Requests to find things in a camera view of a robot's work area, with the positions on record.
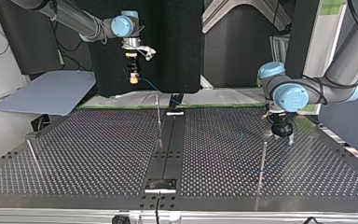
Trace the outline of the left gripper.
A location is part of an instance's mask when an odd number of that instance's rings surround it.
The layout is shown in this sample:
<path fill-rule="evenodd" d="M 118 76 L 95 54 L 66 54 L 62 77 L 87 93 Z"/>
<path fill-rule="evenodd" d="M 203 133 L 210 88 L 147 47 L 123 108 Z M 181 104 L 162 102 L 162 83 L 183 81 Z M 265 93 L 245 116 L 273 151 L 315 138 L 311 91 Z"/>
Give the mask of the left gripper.
<path fill-rule="evenodd" d="M 271 131 L 273 134 L 279 137 L 288 137 L 289 146 L 291 146 L 294 141 L 294 127 L 291 123 L 293 116 L 291 113 L 272 113 L 268 116 L 271 122 Z"/>

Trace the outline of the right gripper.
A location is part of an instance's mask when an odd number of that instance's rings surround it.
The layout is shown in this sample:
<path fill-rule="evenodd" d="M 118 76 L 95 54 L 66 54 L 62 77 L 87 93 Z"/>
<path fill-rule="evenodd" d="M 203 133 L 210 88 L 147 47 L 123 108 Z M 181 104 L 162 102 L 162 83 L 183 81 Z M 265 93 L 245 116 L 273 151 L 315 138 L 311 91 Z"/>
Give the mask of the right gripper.
<path fill-rule="evenodd" d="M 127 67 L 131 73 L 130 84 L 138 84 L 140 81 L 140 76 L 138 74 L 140 71 L 138 54 L 136 52 L 126 52 L 125 57 L 128 59 Z"/>

